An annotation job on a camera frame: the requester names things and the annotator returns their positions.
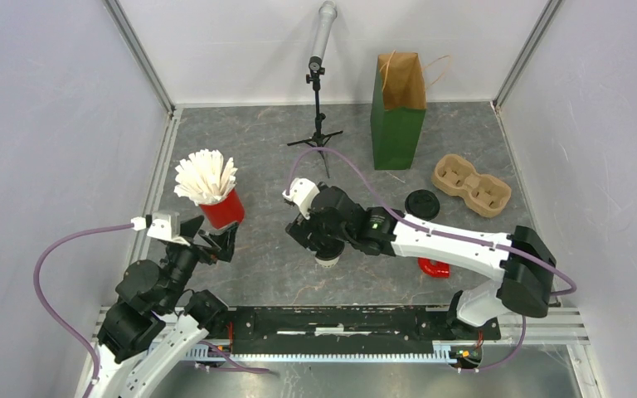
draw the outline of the paper bag handle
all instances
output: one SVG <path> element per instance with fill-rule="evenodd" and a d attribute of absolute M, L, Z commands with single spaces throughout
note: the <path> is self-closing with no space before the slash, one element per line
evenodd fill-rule
<path fill-rule="evenodd" d="M 387 67 L 387 70 L 385 70 L 385 81 L 382 82 L 382 92 L 384 92 L 384 88 L 387 87 L 387 76 L 389 75 L 389 63 L 391 62 L 391 58 L 394 56 L 395 52 L 396 50 L 391 52 L 391 54 L 389 55 L 389 58 L 387 59 L 387 62 L 385 62 L 384 65 L 382 65 L 382 68 L 380 68 L 380 73 L 382 73 L 382 69 L 384 69 L 385 66 Z"/>
<path fill-rule="evenodd" d="M 428 68 L 429 66 L 435 64 L 436 62 L 444 59 L 444 58 L 448 58 L 448 64 L 445 66 L 445 68 L 443 68 L 443 71 L 440 73 L 440 75 L 438 75 L 438 77 L 431 81 L 431 83 L 429 85 L 426 86 L 426 88 L 424 89 L 424 91 L 428 90 L 429 87 L 431 87 L 432 85 L 434 85 L 438 80 L 440 80 L 441 77 L 443 77 L 445 75 L 445 72 L 448 71 L 448 69 L 450 69 L 450 64 L 453 63 L 453 57 L 449 55 L 447 56 L 442 56 L 440 58 L 436 58 L 435 61 L 431 62 L 429 65 L 424 66 L 423 68 L 421 68 L 421 73 L 424 73 L 424 71 L 426 70 L 426 68 Z"/>
<path fill-rule="evenodd" d="M 385 87 L 387 87 L 387 76 L 389 76 L 389 63 L 391 61 L 391 58 L 394 56 L 394 53 L 396 52 L 396 50 L 392 51 L 391 54 L 389 55 L 389 58 L 387 58 L 387 62 L 384 63 L 384 65 L 382 65 L 382 67 L 380 68 L 380 73 L 382 73 L 382 69 L 385 69 L 385 67 L 387 68 L 387 70 L 385 70 L 385 79 L 382 82 L 382 92 L 384 92 Z M 440 73 L 440 75 L 438 75 L 438 77 L 431 81 L 431 83 L 429 85 L 427 85 L 424 88 L 424 91 L 428 90 L 432 85 L 434 85 L 436 82 L 438 82 L 438 80 L 440 80 L 440 78 L 442 78 L 445 75 L 445 72 L 448 71 L 448 69 L 450 69 L 450 64 L 453 63 L 453 57 L 449 55 L 447 56 L 442 56 L 440 58 L 436 58 L 435 61 L 432 61 L 429 65 L 424 66 L 423 68 L 421 68 L 421 73 L 424 73 L 424 71 L 430 67 L 431 65 L 435 64 L 436 62 L 444 59 L 444 58 L 448 58 L 448 64 L 445 66 L 445 68 L 443 68 L 443 71 Z"/>

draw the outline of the white panel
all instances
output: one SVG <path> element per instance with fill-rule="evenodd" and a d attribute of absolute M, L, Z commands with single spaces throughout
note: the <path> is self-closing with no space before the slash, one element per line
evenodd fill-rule
<path fill-rule="evenodd" d="M 304 82 L 323 0 L 122 0 L 178 104 L 313 101 Z M 545 0 L 337 0 L 322 99 L 372 98 L 377 55 L 416 51 L 453 64 L 429 100 L 491 100 Z M 445 62 L 433 65 L 435 79 Z"/>
<path fill-rule="evenodd" d="M 605 390 L 637 396 L 637 1 L 565 2 L 503 121 Z"/>
<path fill-rule="evenodd" d="M 73 396 L 85 350 L 36 299 L 40 253 L 143 206 L 166 115 L 100 1 L 0 0 L 0 397 Z M 42 286 L 89 336 L 132 231 L 52 253 Z"/>
<path fill-rule="evenodd" d="M 488 280 L 480 286 L 465 290 L 458 302 L 458 319 L 479 328 L 491 318 L 498 317 L 509 310 L 497 297 L 501 282 Z"/>

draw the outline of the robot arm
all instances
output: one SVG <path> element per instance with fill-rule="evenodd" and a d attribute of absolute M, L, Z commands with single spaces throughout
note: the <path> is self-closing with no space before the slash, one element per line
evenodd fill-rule
<path fill-rule="evenodd" d="M 286 231 L 304 248 L 315 252 L 324 266 L 338 262 L 346 243 L 366 255 L 422 257 L 470 269 L 490 280 L 460 291 L 450 303 L 451 328 L 479 328 L 491 318 L 513 311 L 544 318 L 552 274 L 504 250 L 453 240 L 400 223 L 382 207 L 363 209 L 338 187 L 315 185 L 303 178 L 292 182 L 284 199 L 299 208 Z M 441 231 L 515 247 L 555 266 L 555 259 L 535 231 L 518 226 L 513 234 L 461 230 L 396 213 L 428 231 Z"/>
<path fill-rule="evenodd" d="M 166 256 L 160 265 L 136 261 L 116 286 L 119 299 L 97 334 L 100 376 L 90 397 L 150 396 L 191 347 L 210 331 L 226 326 L 228 307 L 208 290 L 195 292 L 176 327 L 146 356 L 154 338 L 164 330 L 164 316 L 173 314 L 197 264 L 230 261 L 234 252 L 237 224 L 220 235 L 208 235 L 201 230 L 203 216 L 181 224 L 177 217 L 175 212 L 153 213 L 140 222 L 145 225 L 136 228 L 148 227 L 149 237 L 165 243 Z M 195 235 L 209 246 L 194 244 Z"/>

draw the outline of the gray floor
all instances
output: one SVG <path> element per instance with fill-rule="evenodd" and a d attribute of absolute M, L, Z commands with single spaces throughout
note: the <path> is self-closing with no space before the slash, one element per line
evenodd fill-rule
<path fill-rule="evenodd" d="M 188 288 L 210 289 L 229 305 L 449 303 L 453 293 L 485 281 L 464 269 L 451 269 L 449 279 L 432 279 L 418 268 L 416 259 L 369 257 L 347 248 L 332 269 L 313 257 L 284 233 L 297 211 L 281 196 L 289 168 L 304 146 L 285 144 L 313 132 L 313 106 L 185 109 L 164 185 L 161 209 L 179 211 L 188 218 L 200 210 L 173 193 L 178 161 L 200 149 L 219 149 L 238 167 L 238 193 L 246 219 L 238 230 L 236 255 L 230 264 L 199 265 Z M 531 217 L 518 185 L 516 171 L 494 112 L 487 103 L 429 104 L 412 168 L 407 171 L 372 170 L 370 105 L 326 105 L 325 132 L 345 133 L 329 144 L 367 175 L 387 204 L 403 208 L 416 189 L 431 189 L 441 203 L 435 222 L 476 231 L 509 232 L 516 225 L 531 225 Z M 429 178 L 438 160 L 458 153 L 479 172 L 501 178 L 513 189 L 502 214 L 478 216 L 458 197 L 437 191 Z M 326 180 L 318 154 L 310 154 L 299 175 L 341 187 L 356 202 L 376 202 L 355 173 L 336 157 L 330 158 L 331 179 Z M 152 244 L 148 258 L 164 255 Z"/>

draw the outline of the microphone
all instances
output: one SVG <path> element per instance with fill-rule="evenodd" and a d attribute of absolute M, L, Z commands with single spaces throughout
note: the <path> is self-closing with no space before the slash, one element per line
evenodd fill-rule
<path fill-rule="evenodd" d="M 328 36 L 331 34 L 331 26 L 338 16 L 336 3 L 330 0 L 323 2 L 321 8 L 318 9 L 318 14 L 320 22 L 318 23 L 318 30 L 316 31 L 311 58 L 309 58 L 309 69 L 314 72 L 318 72 L 321 69 L 323 55 L 326 52 L 326 45 L 328 44 Z"/>

